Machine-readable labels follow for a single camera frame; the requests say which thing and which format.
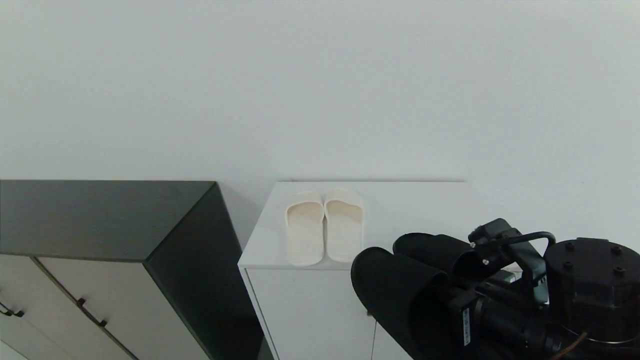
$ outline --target white wall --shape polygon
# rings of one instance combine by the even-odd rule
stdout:
[[[465,179],[640,250],[639,39],[637,2],[2,2],[0,177],[217,179],[243,243],[277,180]]]

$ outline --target cabinet top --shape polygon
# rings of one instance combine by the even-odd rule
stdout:
[[[0,181],[0,253],[143,261],[211,181]]]
[[[477,226],[504,217],[491,198],[469,183],[455,182],[282,182],[267,200],[240,259],[241,268],[297,268],[287,260],[285,210],[291,195],[316,190],[324,196],[332,188],[348,188],[364,202],[364,247],[391,251],[393,242],[406,233],[447,234],[466,241]],[[304,270],[348,270],[350,263],[338,263],[325,255],[320,263]]]

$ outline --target white shelf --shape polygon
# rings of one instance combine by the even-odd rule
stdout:
[[[348,270],[327,256],[313,266],[296,267],[287,260],[284,227],[290,196],[303,190],[324,195],[336,187],[358,192],[365,206],[364,247],[391,250],[403,234],[447,234],[460,240],[495,218],[511,218],[468,183],[454,182],[281,182],[277,183],[238,263],[241,268]]]

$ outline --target cable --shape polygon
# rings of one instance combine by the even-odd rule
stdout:
[[[585,331],[582,334],[580,334],[580,336],[578,336],[578,338],[573,343],[569,344],[569,346],[567,346],[566,348],[560,350],[558,353],[550,357],[548,360],[560,360],[560,358],[562,358],[563,356],[571,352],[571,350],[575,349],[575,347],[580,345],[582,340],[586,338],[587,338],[587,332]]]

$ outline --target black cylinder motor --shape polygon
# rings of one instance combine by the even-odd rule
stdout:
[[[640,254],[603,239],[577,238],[545,253],[552,318],[602,343],[640,336]]]

